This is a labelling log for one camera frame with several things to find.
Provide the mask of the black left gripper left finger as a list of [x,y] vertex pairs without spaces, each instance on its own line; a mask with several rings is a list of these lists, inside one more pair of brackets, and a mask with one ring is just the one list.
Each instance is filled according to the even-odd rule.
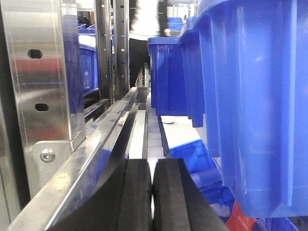
[[150,231],[152,182],[145,159],[122,160],[103,186],[51,231]]

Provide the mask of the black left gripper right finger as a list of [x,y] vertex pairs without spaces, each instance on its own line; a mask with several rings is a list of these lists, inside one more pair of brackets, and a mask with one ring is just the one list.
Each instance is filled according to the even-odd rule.
[[155,231],[227,231],[193,182],[183,159],[162,159],[153,182]]

